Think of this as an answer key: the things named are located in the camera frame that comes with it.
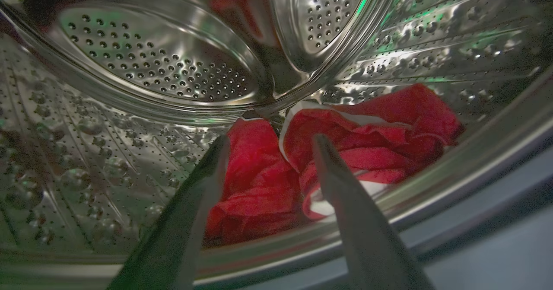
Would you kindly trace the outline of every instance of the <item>metal surface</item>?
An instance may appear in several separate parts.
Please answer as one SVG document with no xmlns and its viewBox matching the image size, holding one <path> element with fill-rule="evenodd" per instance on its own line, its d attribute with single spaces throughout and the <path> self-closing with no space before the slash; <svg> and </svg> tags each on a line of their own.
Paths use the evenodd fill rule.
<svg viewBox="0 0 553 290">
<path fill-rule="evenodd" d="M 313 154 L 324 198 L 336 211 L 352 288 L 433 290 L 422 266 L 326 136 L 313 138 Z"/>
<path fill-rule="evenodd" d="M 192 289 L 207 215 L 223 194 L 229 148 L 227 136 L 215 140 L 109 290 Z"/>
<path fill-rule="evenodd" d="M 309 32 L 310 17 L 316 22 L 314 0 L 2 1 L 0 230 L 10 235 L 0 236 L 0 253 L 8 264 L 2 271 L 33 276 L 21 279 L 28 283 L 105 287 L 209 144 L 250 108 L 278 128 L 285 109 L 305 97 L 355 104 L 415 82 L 433 89 L 466 132 L 436 164 L 375 199 L 401 229 L 481 188 L 552 126 L 551 0 L 361 0 L 318 52 L 307 33 L 294 31 Z M 318 3 L 324 10 L 324 0 Z M 111 22 L 117 38 L 107 32 Z M 131 51 L 119 60 L 126 44 Z M 152 83 L 144 62 L 152 69 L 156 60 Z M 196 83 L 202 62 L 201 79 L 213 73 L 215 85 L 225 62 L 251 93 L 216 98 L 206 83 L 202 98 L 204 84 L 187 94 L 188 80 L 172 89 L 169 66 L 174 75 L 179 61 L 180 80 L 195 66 Z M 206 249 L 196 284 L 255 282 L 334 258 L 339 246 L 335 223 L 312 223 Z"/>
</svg>

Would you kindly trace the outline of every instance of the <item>washing machine drum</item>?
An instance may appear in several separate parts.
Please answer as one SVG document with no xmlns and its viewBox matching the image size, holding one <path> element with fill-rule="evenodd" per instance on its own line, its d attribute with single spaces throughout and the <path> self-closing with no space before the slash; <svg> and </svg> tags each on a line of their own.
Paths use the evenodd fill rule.
<svg viewBox="0 0 553 290">
<path fill-rule="evenodd" d="M 434 91 L 465 131 L 374 198 L 399 230 L 482 188 L 548 129 L 551 0 L 0 5 L 0 274 L 12 286 L 105 288 L 250 109 L 278 131 L 302 99 Z M 195 282 L 286 274 L 336 257 L 340 244 L 337 223 L 324 221 L 205 246 Z"/>
</svg>

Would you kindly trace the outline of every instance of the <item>red and white fabric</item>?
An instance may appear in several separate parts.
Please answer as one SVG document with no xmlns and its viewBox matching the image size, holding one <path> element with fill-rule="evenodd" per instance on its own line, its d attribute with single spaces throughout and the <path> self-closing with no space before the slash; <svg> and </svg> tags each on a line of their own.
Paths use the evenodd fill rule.
<svg viewBox="0 0 553 290">
<path fill-rule="evenodd" d="M 206 238 L 246 241 L 289 229 L 302 214 L 311 220 L 333 214 L 317 180 L 314 134 L 330 138 L 375 194 L 434 162 L 461 131 L 455 113 L 420 84 L 357 105 L 299 102 L 280 138 L 269 122 L 249 112 L 228 133 L 225 189 L 210 213 Z"/>
</svg>

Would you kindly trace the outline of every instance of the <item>red towel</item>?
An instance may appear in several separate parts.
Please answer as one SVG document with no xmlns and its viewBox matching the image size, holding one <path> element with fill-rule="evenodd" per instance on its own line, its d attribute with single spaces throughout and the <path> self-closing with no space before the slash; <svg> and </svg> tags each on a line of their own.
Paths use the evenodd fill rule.
<svg viewBox="0 0 553 290">
<path fill-rule="evenodd" d="M 211 210 L 206 239 L 237 243 L 288 229 L 298 218 L 298 174 L 280 154 L 273 127 L 253 112 L 227 133 L 229 167 L 221 201 Z"/>
<path fill-rule="evenodd" d="M 296 224 L 300 206 L 312 220 L 333 214 L 317 181 L 314 134 L 328 136 L 374 194 L 435 161 L 461 130 L 455 113 L 420 84 L 357 105 L 299 102 L 280 140 L 264 119 L 242 117 L 229 131 L 225 190 L 211 211 L 206 237 L 234 243 L 270 235 Z"/>
</svg>

